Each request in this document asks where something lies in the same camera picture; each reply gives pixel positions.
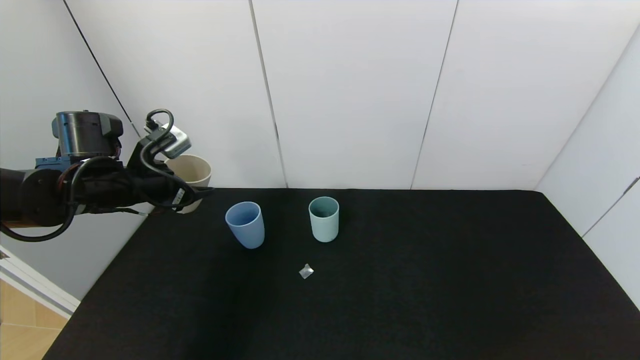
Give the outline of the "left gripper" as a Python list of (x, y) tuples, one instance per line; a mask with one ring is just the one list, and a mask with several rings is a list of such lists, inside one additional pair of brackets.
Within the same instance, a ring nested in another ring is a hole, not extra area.
[(215, 191), (209, 186), (190, 186), (165, 171), (127, 170), (126, 179), (130, 181), (132, 193), (142, 202), (163, 210), (178, 211), (189, 204), (194, 204)]

